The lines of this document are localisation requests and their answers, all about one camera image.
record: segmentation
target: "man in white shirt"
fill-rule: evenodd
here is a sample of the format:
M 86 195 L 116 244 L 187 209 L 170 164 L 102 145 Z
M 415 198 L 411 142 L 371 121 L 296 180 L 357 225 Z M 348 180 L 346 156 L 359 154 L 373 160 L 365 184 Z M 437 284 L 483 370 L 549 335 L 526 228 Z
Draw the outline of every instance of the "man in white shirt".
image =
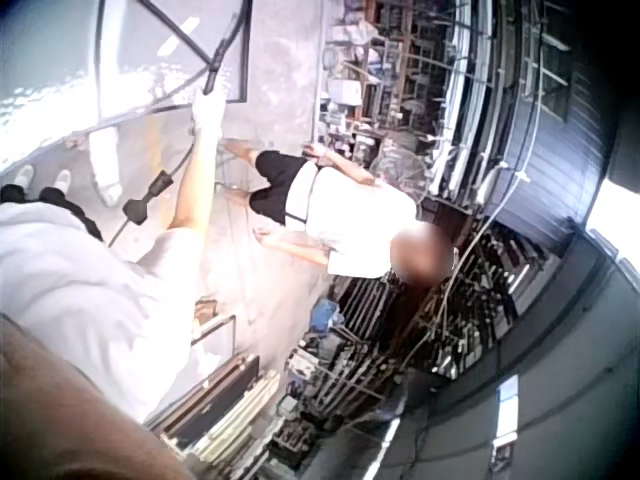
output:
M 236 141 L 225 148 L 271 184 L 252 193 L 229 190 L 228 197 L 290 230 L 306 232 L 325 248 L 256 230 L 263 246 L 351 277 L 377 278 L 393 268 L 406 281 L 434 285 L 451 271 L 451 242 L 438 227 L 416 220 L 413 200 L 336 152 L 320 144 L 305 147 L 308 156 L 332 164 L 321 168 L 305 158 L 258 152 Z
M 187 361 L 226 92 L 218 81 L 210 95 L 196 95 L 195 146 L 173 220 L 136 263 L 89 235 L 68 205 L 16 201 L 3 189 L 0 311 L 138 422 Z M 23 169 L 13 193 L 28 190 L 32 176 Z M 55 185 L 58 198 L 65 180 Z

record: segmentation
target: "power cord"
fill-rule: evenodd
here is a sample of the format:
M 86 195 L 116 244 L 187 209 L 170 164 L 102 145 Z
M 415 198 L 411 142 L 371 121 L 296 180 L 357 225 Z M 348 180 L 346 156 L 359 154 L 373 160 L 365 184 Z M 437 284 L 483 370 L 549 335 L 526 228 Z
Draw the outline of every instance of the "power cord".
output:
M 222 61 L 224 60 L 225 55 L 229 51 L 229 48 L 233 44 L 234 40 L 238 36 L 240 32 L 240 28 L 244 24 L 248 6 L 250 0 L 243 0 L 242 5 L 240 7 L 240 12 L 236 16 L 232 28 L 227 36 L 225 36 L 213 55 L 211 59 L 211 63 L 208 66 L 209 74 L 207 76 L 207 80 L 205 82 L 205 86 L 202 90 L 204 95 L 209 95 L 213 90 L 213 86 L 215 85 L 216 78 L 218 76 L 218 72 L 222 67 Z M 186 83 L 181 86 L 181 89 L 186 88 Z M 187 161 L 191 157 L 191 153 L 193 152 L 193 148 L 195 145 L 195 139 L 191 143 L 191 146 L 183 156 L 182 160 L 178 163 L 178 165 L 170 172 L 167 173 L 165 170 L 161 170 L 160 173 L 156 176 L 156 178 L 151 182 L 147 189 L 147 193 L 141 199 L 129 199 L 125 202 L 122 207 L 122 211 L 124 212 L 127 219 L 123 222 L 120 228 L 116 231 L 115 235 L 109 242 L 109 248 L 111 248 L 118 238 L 122 235 L 126 227 L 130 223 L 134 223 L 135 225 L 142 225 L 148 218 L 148 209 L 147 206 L 149 202 L 161 195 L 167 188 L 173 185 L 173 177 L 186 165 Z
M 407 367 L 407 365 L 409 364 L 411 358 L 416 354 L 416 352 L 420 349 L 420 347 L 422 347 L 422 345 L 424 345 L 424 343 L 430 337 L 432 337 L 435 334 L 436 327 L 438 326 L 438 324 L 440 322 L 440 317 L 442 316 L 442 312 L 446 308 L 447 300 L 449 298 L 449 294 L 451 292 L 451 288 L 453 286 L 453 282 L 455 281 L 456 276 L 460 272 L 460 268 L 462 267 L 462 265 L 464 265 L 465 260 L 467 259 L 467 257 L 469 256 L 469 254 L 471 253 L 471 251 L 473 250 L 475 245 L 478 243 L 480 238 L 482 238 L 482 235 L 484 235 L 484 232 L 487 231 L 489 226 L 493 223 L 493 221 L 496 219 L 498 214 L 502 211 L 504 206 L 507 204 L 507 202 L 509 201 L 509 199 L 511 198 L 511 196 L 515 192 L 516 188 L 518 188 L 519 183 L 521 181 L 523 181 L 523 180 L 526 181 L 526 182 L 530 181 L 525 172 L 526 172 L 527 166 L 529 165 L 529 161 L 531 160 L 531 156 L 532 156 L 532 153 L 533 153 L 533 145 L 535 144 L 536 138 L 538 136 L 538 127 L 540 125 L 540 111 L 541 111 L 541 106 L 542 106 L 542 83 L 543 83 L 542 82 L 542 75 L 543 75 L 543 68 L 544 68 L 543 67 L 543 64 L 544 64 L 544 62 L 543 62 L 543 52 L 542 52 L 542 36 L 543 36 L 543 33 L 544 33 L 544 22 L 541 21 L 540 22 L 539 35 L 538 35 L 538 58 L 539 58 L 538 64 L 539 64 L 539 66 L 538 66 L 538 77 L 537 77 L 537 80 L 536 80 L 536 84 L 537 84 L 536 87 L 537 87 L 538 94 L 537 94 L 536 100 L 531 105 L 531 111 L 533 112 L 534 109 L 536 111 L 535 124 L 534 124 L 534 127 L 533 127 L 531 143 L 529 145 L 529 149 L 527 151 L 527 156 L 525 158 L 525 161 L 524 161 L 524 163 L 522 165 L 522 169 L 514 174 L 514 181 L 513 181 L 513 184 L 511 185 L 511 188 L 508 189 L 508 191 L 506 192 L 504 198 L 502 199 L 502 201 L 500 202 L 498 207 L 494 210 L 493 214 L 489 217 L 489 219 L 485 222 L 485 224 L 482 226 L 482 228 L 478 231 L 478 233 L 476 234 L 474 239 L 471 241 L 471 243 L 469 244 L 469 246 L 465 250 L 465 252 L 462 255 L 462 257 L 460 258 L 460 261 L 456 265 L 456 268 L 453 271 L 453 274 L 451 275 L 451 278 L 449 279 L 449 282 L 447 283 L 447 288 L 445 290 L 444 297 L 442 299 L 442 303 L 440 305 L 440 309 L 438 310 L 438 314 L 436 315 L 436 318 L 432 322 L 432 325 L 429 328 L 429 331 L 424 335 L 424 337 L 422 337 L 422 339 L 416 344 L 415 347 L 413 347 L 413 349 L 406 356 L 406 358 L 402 362 L 402 366 L 400 367 L 400 370 L 404 370 Z M 532 115 L 529 115 L 529 118 L 528 118 L 528 121 L 527 121 L 527 132 L 528 132 L 529 124 L 531 123 L 531 120 L 532 120 Z M 517 160 L 515 162 L 516 166 L 520 164 L 520 160 L 521 160 L 520 157 L 521 157 L 521 154 L 524 151 L 524 145 L 525 145 L 526 141 L 527 141 L 527 135 L 525 134 L 525 136 L 522 139 L 522 146 L 520 148 L 520 152 L 518 154 L 518 158 L 517 158 Z

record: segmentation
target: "hand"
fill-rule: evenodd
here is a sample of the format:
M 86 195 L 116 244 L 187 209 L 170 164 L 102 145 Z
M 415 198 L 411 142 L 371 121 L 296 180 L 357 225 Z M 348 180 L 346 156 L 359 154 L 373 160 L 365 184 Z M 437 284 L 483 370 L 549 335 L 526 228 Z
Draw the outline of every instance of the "hand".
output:
M 270 232 L 265 228 L 254 228 L 253 236 L 256 237 L 260 245 L 266 248 L 278 248 L 281 243 L 277 233 Z
M 312 157 L 322 158 L 327 155 L 328 149 L 321 143 L 309 143 L 304 146 L 304 151 L 307 155 L 311 155 Z
M 193 98 L 191 112 L 196 130 L 207 134 L 217 134 L 222 124 L 222 116 L 229 94 L 229 76 L 221 70 L 216 78 L 213 91 L 209 95 L 198 89 Z

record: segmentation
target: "belt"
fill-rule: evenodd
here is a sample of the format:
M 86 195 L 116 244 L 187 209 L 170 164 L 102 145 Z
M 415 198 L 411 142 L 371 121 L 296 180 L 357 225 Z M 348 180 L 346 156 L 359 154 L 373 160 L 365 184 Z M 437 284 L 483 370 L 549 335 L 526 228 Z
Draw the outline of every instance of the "belt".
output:
M 318 168 L 318 171 L 313 176 L 313 180 L 311 180 L 311 187 L 309 188 L 309 196 L 307 197 L 307 212 L 305 214 L 306 218 L 300 218 L 297 215 L 293 215 L 287 212 L 286 210 L 284 212 L 285 217 L 292 218 L 293 220 L 296 220 L 302 223 L 305 226 L 305 231 L 307 230 L 307 222 L 309 221 L 309 206 L 311 205 L 311 194 L 313 193 L 313 187 L 316 184 L 316 180 L 318 179 L 318 174 L 320 173 L 320 170 L 322 170 L 322 167 Z

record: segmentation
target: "white shirt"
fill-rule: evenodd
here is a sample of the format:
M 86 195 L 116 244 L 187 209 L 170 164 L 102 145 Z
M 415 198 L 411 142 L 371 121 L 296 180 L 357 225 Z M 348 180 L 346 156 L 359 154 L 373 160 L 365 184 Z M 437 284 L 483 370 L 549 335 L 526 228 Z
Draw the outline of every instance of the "white shirt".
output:
M 203 248 L 169 230 L 137 264 L 67 210 L 0 206 L 0 310 L 142 422 L 185 365 Z
M 391 240 L 415 224 L 417 209 L 408 195 L 381 180 L 361 185 L 335 168 L 318 172 L 309 162 L 289 190 L 287 213 L 306 218 L 307 234 L 331 248 L 330 274 L 378 278 L 391 268 Z M 304 229 L 289 217 L 287 227 Z

